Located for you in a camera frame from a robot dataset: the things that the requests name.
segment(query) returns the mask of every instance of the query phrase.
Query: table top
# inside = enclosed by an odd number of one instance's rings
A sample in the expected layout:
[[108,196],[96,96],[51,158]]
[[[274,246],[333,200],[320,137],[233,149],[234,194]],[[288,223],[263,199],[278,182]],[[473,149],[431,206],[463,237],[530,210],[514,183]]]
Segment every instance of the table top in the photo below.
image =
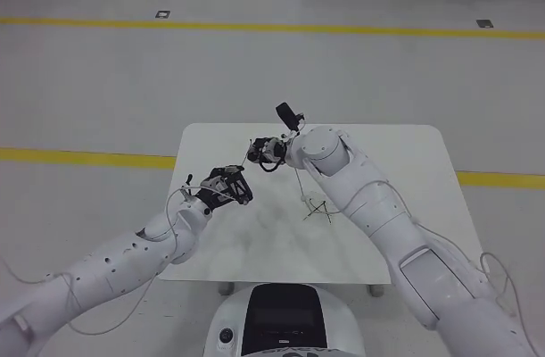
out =
[[[401,192],[424,225],[456,242],[478,261],[482,247],[441,133],[426,125],[333,124],[351,135]],[[192,124],[181,139],[170,191],[198,184],[211,169],[240,164],[256,137],[279,137],[283,124]],[[187,262],[169,265],[165,280],[389,284],[383,257],[342,214],[313,214],[294,169],[272,173],[246,161],[244,177],[254,194],[246,206],[230,203],[214,212]],[[304,193],[323,195],[299,171]]]

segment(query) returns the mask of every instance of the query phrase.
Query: white floor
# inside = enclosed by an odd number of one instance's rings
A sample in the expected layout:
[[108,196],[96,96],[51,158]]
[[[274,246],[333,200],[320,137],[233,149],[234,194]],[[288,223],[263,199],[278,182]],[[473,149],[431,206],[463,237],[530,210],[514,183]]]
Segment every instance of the white floor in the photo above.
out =
[[[157,10],[172,21],[474,29],[488,18],[497,29],[545,30],[542,1],[0,0],[0,16],[152,20]],[[273,122],[284,100],[315,122],[432,124],[457,170],[545,173],[545,41],[0,25],[1,146],[175,154],[191,122]],[[169,182],[170,170],[0,162],[0,253],[27,278],[63,269],[140,228]],[[545,345],[545,191],[463,191]],[[23,288],[0,268],[0,299]],[[363,286],[328,288],[355,312],[368,354],[447,355],[392,289],[377,300]],[[137,295],[76,324],[107,328]],[[157,281],[145,300],[107,336],[64,328],[43,356],[202,353],[221,301],[214,284]]]

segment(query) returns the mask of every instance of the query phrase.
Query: wire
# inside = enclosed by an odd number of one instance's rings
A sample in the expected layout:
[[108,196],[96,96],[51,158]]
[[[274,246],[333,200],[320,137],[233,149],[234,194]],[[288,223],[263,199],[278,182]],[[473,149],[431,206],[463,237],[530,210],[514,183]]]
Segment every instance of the wire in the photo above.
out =
[[516,307],[518,309],[518,318],[520,319],[520,325],[522,325],[522,330],[524,331],[525,340],[528,342],[528,345],[530,345],[530,348],[532,348],[533,354],[535,354],[536,357],[540,357],[538,350],[536,350],[536,348],[534,347],[532,339],[530,338],[530,335],[528,334],[528,330],[525,328],[524,317],[522,316],[522,306],[520,304],[520,298],[518,296],[518,290],[516,289],[516,284],[514,284],[514,279],[510,277],[510,274],[508,273],[508,270],[506,269],[504,264],[502,264],[500,259],[498,259],[498,257],[494,255],[493,253],[483,252],[482,254],[480,254],[480,266],[483,270],[484,270],[484,258],[486,256],[491,256],[500,265],[502,270],[504,270],[504,274],[506,274],[506,279],[510,282],[512,289],[514,290],[514,297],[516,298]]
[[242,167],[244,167],[244,162],[246,161],[246,158],[248,157],[248,152],[250,151],[252,147],[252,139],[249,139],[249,140],[251,141],[251,143],[248,145],[248,150],[246,150],[246,154],[244,154],[243,163],[240,164]]
[[[296,177],[298,177],[298,182],[300,183],[300,189],[301,189],[301,192],[302,192],[302,195],[303,195],[303,188],[301,186],[301,182],[300,182],[300,176],[298,175],[298,171],[296,171]],[[391,188],[393,190],[393,192],[400,198],[403,206],[405,207],[405,211],[407,212],[408,216],[410,218],[413,218],[413,215],[411,214],[410,212],[410,209],[408,208],[405,200],[403,199],[402,195],[400,194],[400,192],[389,182],[387,181],[384,181],[384,180],[374,180],[374,181],[370,181],[368,182],[367,184],[365,184],[362,188],[360,188],[356,193],[355,195],[353,195],[353,197],[350,199],[350,201],[341,209],[341,211],[345,210],[350,204],[351,204],[351,201],[353,201],[353,199],[357,196],[357,194],[363,190],[363,188],[371,185],[371,184],[375,184],[375,183],[382,183],[382,184],[385,184],[387,185],[389,188]],[[208,189],[212,192],[215,192],[216,194],[219,194],[219,195],[222,195],[226,198],[229,198],[231,200],[235,200],[233,197],[231,197],[230,195],[226,195],[226,194],[223,194],[219,191],[217,191],[216,189],[213,189],[213,188],[210,188],[210,187],[201,187],[201,186],[185,186],[185,187],[181,187],[175,191],[173,191],[169,197],[167,198],[167,202],[165,204],[165,213],[166,213],[166,216],[167,216],[167,221],[169,223],[169,227],[171,228],[171,231],[173,233],[173,237],[175,238],[175,251],[173,252],[173,254],[177,251],[177,244],[178,244],[178,240],[177,240],[177,237],[178,237],[178,234],[175,232],[175,229],[173,228],[173,224],[171,223],[171,220],[170,220],[170,217],[169,217],[169,202],[170,202],[170,199],[173,197],[174,194],[176,194],[177,192],[179,191],[182,191],[182,190],[185,190],[185,189],[191,189],[191,188],[197,188],[197,189]],[[472,262],[468,259],[468,256],[465,254],[465,252],[456,244],[454,243],[452,240],[448,239],[447,237],[423,226],[421,223],[417,222],[417,221],[414,221],[415,224],[417,224],[420,228],[428,231],[429,233],[432,233],[444,240],[446,240],[447,242],[449,242],[450,244],[454,245],[459,251],[460,253],[463,254],[463,256],[465,256],[465,258],[469,261],[469,262]],[[484,275],[486,275],[486,277],[488,278],[488,281],[492,284],[491,282],[491,278],[490,278],[490,274],[489,273],[486,273],[486,268],[484,266],[484,258],[486,256],[491,256],[499,265],[500,267],[502,268],[502,270],[504,270],[504,274],[506,275],[506,280],[504,282],[504,289],[502,291],[502,294],[504,294],[506,292],[506,289],[508,287],[508,282],[510,283],[510,285],[512,286],[512,290],[514,291],[514,297],[516,298],[516,307],[517,307],[517,312],[518,312],[518,318],[519,318],[519,321],[520,321],[520,325],[522,327],[522,330],[524,331],[524,336],[525,336],[525,339],[526,339],[526,342],[528,343],[528,345],[530,346],[530,348],[532,349],[532,352],[536,355],[536,357],[540,357],[540,354],[538,353],[537,349],[535,348],[533,342],[532,342],[532,339],[530,338],[530,335],[525,327],[525,324],[524,324],[524,316],[523,316],[523,313],[522,313],[522,305],[520,303],[520,298],[519,298],[519,294],[518,294],[518,291],[516,289],[516,284],[514,283],[514,279],[512,279],[512,277],[510,276],[506,266],[504,266],[504,264],[500,261],[500,259],[494,254],[494,253],[490,253],[490,252],[483,252],[481,255],[480,255],[480,266],[481,266],[481,270],[480,269],[477,269],[479,271],[481,271]],[[6,268],[7,272],[14,278],[16,279],[17,281],[21,282],[22,284],[27,284],[27,285],[35,285],[35,284],[42,284],[42,283],[45,283],[46,282],[46,279],[44,280],[37,280],[37,281],[28,281],[28,280],[25,280],[25,279],[22,279],[20,277],[18,277],[11,269],[11,267],[8,265],[8,263],[6,262],[6,260],[4,259],[4,257],[2,255],[0,255],[0,262],[4,265],[4,267]],[[123,319],[120,323],[118,323],[117,325],[115,325],[114,327],[112,328],[108,328],[104,331],[100,331],[100,332],[86,332],[86,331],[81,331],[79,330],[78,328],[75,328],[73,325],[72,325],[72,320],[69,320],[67,322],[68,326],[76,333],[78,334],[81,334],[81,335],[84,335],[84,336],[99,336],[99,335],[104,335],[104,334],[107,334],[109,332],[112,332],[114,329],[120,327],[121,325],[123,325],[127,320],[129,320],[129,318],[133,315],[133,313],[137,310],[137,307],[139,306],[139,304],[143,301],[143,299],[145,298],[145,295],[147,294],[147,291],[149,290],[149,287],[151,287],[152,283],[154,282],[155,280],[155,277],[157,276],[158,272],[155,272],[155,274],[153,275],[153,277],[149,280],[149,283],[147,284],[147,287],[145,288],[144,292],[141,294],[141,296],[139,297],[139,300],[137,301],[136,305],[133,307],[133,309],[131,310],[131,312],[128,314],[128,316]],[[70,290],[70,293],[68,294],[68,300],[66,301],[66,303],[69,302],[69,300],[71,299],[71,297],[74,296],[74,292],[72,291],[72,286],[73,286],[73,281],[74,281],[74,277],[70,274],[70,273],[67,273],[67,272],[63,272],[63,273],[59,273],[59,274],[54,274],[54,277],[59,277],[59,276],[70,276],[70,283],[68,284],[68,289]]]
[[298,174],[298,169],[293,169],[293,171],[296,173],[296,178],[298,179],[298,185],[300,185],[300,192],[301,192],[301,200],[306,204],[306,207],[308,207],[308,210],[310,210],[310,214],[312,213],[320,213],[320,214],[327,214],[328,216],[330,214],[337,214],[337,213],[341,213],[341,211],[336,211],[336,212],[328,212],[327,210],[325,211],[319,211],[318,208],[319,207],[315,207],[312,203],[311,203],[311,199],[310,201],[306,200],[306,195],[304,194],[304,188],[303,186],[301,185],[301,180],[300,180],[300,174]]
[[[133,309],[131,309],[131,311],[129,312],[128,316],[126,316],[125,319],[123,319],[120,323],[118,323],[117,325],[115,325],[114,327],[112,328],[108,328],[104,331],[100,331],[100,332],[86,332],[86,331],[81,331],[77,328],[75,328],[73,325],[72,325],[72,321],[68,321],[68,327],[70,327],[74,332],[77,332],[81,335],[84,335],[84,336],[100,336],[100,335],[105,335],[107,334],[108,332],[112,332],[114,329],[120,327],[121,325],[123,325],[127,320],[129,320],[129,318],[131,317],[131,315],[133,315],[133,313],[137,310],[137,306],[139,306],[139,304],[144,300],[144,297],[145,295],[147,294],[147,291],[149,290],[149,287],[151,286],[151,284],[153,284],[153,281],[155,280],[155,277],[157,276],[157,273],[155,273],[155,275],[153,275],[153,277],[149,280],[149,283],[147,284],[147,287],[145,288],[144,292],[141,294],[141,296],[139,297],[139,300],[137,300],[137,303],[136,305],[133,307]],[[71,289],[71,286],[70,284],[68,284],[68,287],[70,289],[70,294],[69,296],[73,296],[74,292],[72,291]]]
[[[232,199],[233,201],[235,200],[233,197],[231,197],[230,195],[226,195],[226,194],[223,194],[213,188],[210,188],[210,187],[200,187],[200,186],[185,186],[185,187],[181,187],[175,191],[173,191],[169,197],[167,198],[167,202],[165,203],[165,215],[167,217],[167,222],[169,223],[169,227],[171,229],[171,232],[173,233],[173,237],[175,238],[175,250],[173,251],[173,254],[172,255],[175,255],[175,253],[177,252],[177,248],[178,248],[178,233],[175,231],[174,229],[174,225],[177,224],[177,222],[175,222],[175,224],[173,224],[171,222],[171,219],[169,217],[169,203],[170,203],[170,200],[171,198],[173,197],[173,195],[175,195],[177,192],[180,192],[180,191],[183,191],[185,189],[191,189],[191,188],[197,188],[197,189],[208,189],[209,191],[212,191],[212,192],[215,192],[219,195],[222,195],[226,198],[230,198]],[[3,258],[3,256],[0,255],[0,262],[4,265],[4,267],[6,268],[6,270],[8,271],[8,273],[17,281],[21,282],[22,284],[28,284],[28,285],[35,285],[35,284],[42,284],[42,283],[45,283],[47,281],[47,279],[44,279],[44,280],[38,280],[38,281],[28,281],[28,280],[25,280],[23,278],[20,278],[19,276],[17,276],[11,269],[11,267],[8,265],[8,263],[6,262],[6,260]],[[83,336],[100,336],[100,335],[105,335],[109,332],[112,332],[114,329],[116,328],[119,328],[121,325],[123,325],[127,320],[129,320],[129,318],[134,314],[134,312],[137,310],[137,307],[139,306],[139,304],[144,300],[145,298],[145,295],[147,294],[147,292],[149,291],[149,288],[151,287],[152,283],[154,282],[155,280],[155,277],[158,275],[159,273],[156,271],[155,274],[152,276],[152,278],[149,280],[149,283],[147,284],[147,286],[145,287],[145,290],[144,292],[141,294],[141,296],[139,297],[139,299],[137,300],[137,303],[134,305],[133,309],[131,309],[131,311],[129,312],[128,316],[126,316],[122,321],[120,321],[117,325],[113,326],[112,328],[108,328],[104,331],[99,331],[99,332],[86,332],[86,331],[82,331],[80,330],[79,328],[76,328],[74,327],[74,325],[72,324],[72,320],[69,320],[66,324],[68,325],[69,328],[72,329],[72,331],[80,334],[80,335],[83,335]],[[74,285],[74,277],[68,273],[68,272],[62,272],[62,273],[58,273],[58,274],[53,274],[53,276],[55,278],[58,278],[60,276],[62,277],[70,277],[70,283],[68,284],[68,289],[69,289],[69,294],[68,294],[68,298],[66,300],[66,304],[68,305],[71,301],[71,299],[75,296],[74,295],[74,291],[73,291],[73,285]]]
[[[367,185],[370,185],[371,183],[373,183],[373,181],[367,183],[364,187],[366,187]],[[390,187],[390,188],[395,192],[395,194],[397,194],[397,196],[400,198],[400,200],[401,200],[403,206],[405,207],[405,211],[407,212],[408,216],[409,216],[410,218],[414,218],[413,215],[411,214],[411,212],[410,212],[410,210],[409,210],[407,204],[405,203],[405,200],[404,200],[403,197],[401,196],[400,192],[399,192],[391,183],[389,183],[389,182],[387,182],[387,181],[381,181],[381,183],[383,183],[383,184],[387,185],[388,187]],[[467,259],[467,261],[468,261],[470,264],[472,264],[472,265],[474,266],[474,262],[471,261],[471,260],[468,258],[467,254],[466,254],[466,253],[465,253],[465,252],[464,252],[456,243],[454,243],[452,240],[450,240],[450,239],[448,239],[447,237],[445,237],[445,236],[443,236],[443,235],[441,235],[441,234],[439,234],[439,233],[437,233],[437,232],[435,232],[435,231],[433,231],[433,230],[431,230],[431,229],[429,229],[429,228],[423,226],[421,223],[419,223],[419,222],[416,221],[416,220],[414,220],[413,222],[414,222],[415,224],[417,224],[420,228],[426,230],[427,232],[430,232],[430,233],[432,233],[432,234],[434,234],[434,235],[436,235],[436,236],[438,236],[438,237],[444,239],[445,241],[449,242],[450,244],[454,245],[454,246],[458,249],[458,251],[459,251],[460,253],[462,253],[462,255]],[[522,305],[521,305],[521,303],[520,303],[520,298],[519,298],[519,295],[518,295],[518,291],[517,291],[517,289],[516,289],[516,284],[514,283],[514,279],[512,279],[512,277],[510,276],[510,273],[508,272],[508,269],[506,269],[506,266],[504,266],[504,264],[500,261],[500,259],[499,259],[494,253],[482,252],[482,253],[480,254],[480,259],[479,259],[479,261],[480,261],[480,269],[478,269],[476,266],[475,266],[475,268],[476,268],[478,271],[482,272],[482,273],[486,276],[486,278],[488,279],[488,282],[491,284],[492,288],[494,288],[494,285],[493,285],[492,282],[491,282],[491,275],[490,275],[489,273],[486,272],[486,267],[484,266],[484,258],[485,258],[486,256],[491,256],[491,257],[500,265],[500,267],[502,268],[502,270],[504,270],[504,274],[506,275],[506,280],[505,280],[505,282],[504,282],[504,288],[503,288],[502,292],[499,293],[499,294],[496,296],[496,299],[495,299],[496,304],[497,304],[498,306],[500,306],[500,303],[499,303],[498,299],[499,299],[504,293],[506,293],[506,289],[507,289],[507,287],[508,287],[508,282],[509,282],[510,285],[512,286],[512,289],[514,290],[514,297],[516,298],[516,307],[517,307],[517,310],[518,310],[518,318],[519,318],[519,320],[520,320],[520,326],[522,327],[522,330],[524,331],[524,336],[525,336],[526,342],[528,343],[528,345],[530,345],[530,348],[532,349],[533,354],[535,354],[536,357],[540,357],[540,354],[538,353],[538,351],[537,351],[536,348],[534,347],[533,342],[532,342],[532,339],[530,338],[530,335],[528,334],[528,330],[527,330],[526,327],[525,327],[525,324],[524,324],[524,317],[523,317],[523,315],[522,315]]]
[[[165,203],[165,216],[167,217],[167,223],[169,224],[169,228],[171,229],[171,233],[173,233],[173,237],[175,238],[175,249],[173,250],[173,254],[172,256],[175,255],[175,253],[177,252],[177,248],[178,248],[178,233],[175,231],[175,228],[174,226],[177,225],[177,222],[178,222],[178,217],[177,217],[177,220],[175,220],[175,223],[172,223],[171,222],[171,218],[169,216],[169,203],[171,201],[171,198],[173,198],[173,196],[177,193],[177,192],[182,192],[186,189],[191,189],[191,188],[197,188],[197,189],[208,189],[209,191],[212,191],[212,192],[215,192],[219,195],[222,195],[222,196],[225,196],[226,198],[230,198],[231,200],[235,200],[233,197],[229,196],[229,195],[225,195],[223,194],[222,192],[219,192],[217,191],[216,189],[213,189],[213,188],[210,188],[210,187],[201,187],[201,186],[183,186],[183,187],[180,187],[178,189],[176,189],[175,191],[171,192],[171,194],[169,195],[169,197],[167,197],[167,201]],[[161,268],[163,266],[165,262],[162,262],[159,266],[159,268]],[[149,283],[147,284],[147,287],[145,288],[144,292],[141,294],[141,296],[139,297],[139,300],[137,300],[137,303],[135,304],[135,306],[133,307],[133,309],[131,309],[131,311],[129,312],[128,316],[126,316],[125,319],[123,319],[120,323],[118,323],[117,325],[115,325],[114,327],[112,328],[108,328],[104,331],[100,331],[100,332],[86,332],[86,331],[81,331],[79,330],[78,328],[75,328],[71,321],[68,321],[68,326],[75,332],[81,334],[81,335],[84,335],[84,336],[100,336],[100,335],[105,335],[107,334],[108,332],[112,332],[114,329],[120,327],[121,325],[123,325],[127,320],[129,320],[129,318],[133,315],[133,313],[137,310],[137,307],[139,306],[139,304],[144,300],[145,298],[145,295],[147,294],[147,291],[149,290],[149,287],[152,285],[153,281],[155,280],[155,277],[158,275],[159,273],[158,272],[155,272],[155,274],[152,276],[152,278],[149,280]],[[73,284],[73,277],[70,275],[70,284],[69,284],[69,289],[70,289],[70,294],[69,296],[74,296],[74,292],[71,290],[71,286]]]
[[12,271],[11,267],[8,265],[8,263],[6,262],[6,260],[3,258],[2,255],[0,255],[0,262],[4,265],[4,267],[6,268],[6,272],[8,272],[16,281],[22,283],[22,284],[28,284],[28,285],[35,285],[35,284],[42,284],[42,283],[45,283],[46,282],[46,279],[42,279],[42,280],[36,280],[36,281],[29,281],[29,280],[25,280],[23,278],[20,278],[18,275],[16,275],[14,273],[14,271]]

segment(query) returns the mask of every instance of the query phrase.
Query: yellow floor stripe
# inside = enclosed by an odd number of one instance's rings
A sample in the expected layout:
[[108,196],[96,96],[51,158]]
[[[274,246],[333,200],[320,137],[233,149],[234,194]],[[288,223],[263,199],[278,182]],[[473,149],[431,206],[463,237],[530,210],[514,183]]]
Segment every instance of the yellow floor stripe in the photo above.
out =
[[123,29],[201,29],[212,31],[312,32],[330,34],[425,36],[425,37],[487,37],[514,39],[545,39],[545,32],[503,31],[496,29],[401,29],[365,26],[291,25],[267,23],[171,22],[74,20],[0,17],[0,24],[71,26],[86,28]]
[[0,161],[61,163],[70,165],[116,166],[169,170],[172,170],[175,166],[175,157],[172,156],[85,153],[2,147],[0,147]]
[[[87,153],[0,147],[0,161],[172,170],[175,166],[176,158],[172,156]],[[531,188],[545,190],[545,175],[457,171],[457,177],[461,186]]]
[[545,190],[545,175],[457,171],[461,186],[533,188]]

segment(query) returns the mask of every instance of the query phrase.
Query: black object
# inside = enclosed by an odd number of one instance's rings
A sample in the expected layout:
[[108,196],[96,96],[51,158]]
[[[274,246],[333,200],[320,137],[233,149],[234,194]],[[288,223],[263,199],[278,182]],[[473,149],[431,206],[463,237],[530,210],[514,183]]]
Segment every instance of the black object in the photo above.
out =
[[476,24],[481,29],[494,29],[494,25],[490,20],[476,20]]
[[[212,169],[211,174],[201,183],[201,186],[216,189],[233,197],[240,204],[247,204],[252,200],[252,191],[243,177],[243,170],[244,167],[236,165]],[[203,201],[211,211],[233,201],[204,188],[201,188],[195,197]]]
[[233,330],[230,329],[230,328],[223,328],[220,330],[220,333],[219,333],[219,340],[220,342],[222,342],[223,344],[228,344],[230,341],[233,340]]
[[171,15],[171,11],[169,10],[161,10],[161,11],[158,11],[157,14],[155,15],[155,19],[168,19],[169,18],[169,15]]
[[324,315],[313,287],[264,284],[252,290],[241,355],[278,347],[327,348]]
[[292,108],[290,108],[290,105],[286,102],[283,102],[276,107],[276,113],[290,130],[300,132],[298,130],[298,125],[300,124],[300,120],[304,117],[303,114],[294,114]]
[[193,179],[193,174],[188,174],[187,177],[186,177],[186,185],[187,186],[191,186],[191,180]]
[[[272,149],[272,154],[275,156],[274,161],[270,160],[264,154],[268,144],[273,140],[275,140],[274,148]],[[250,162],[258,163],[264,171],[272,172],[285,162],[286,151],[287,145],[285,142],[275,137],[259,137],[254,139],[254,143],[252,143],[251,147],[248,149],[246,158]],[[264,163],[274,163],[275,165],[271,169],[268,169],[263,165]]]

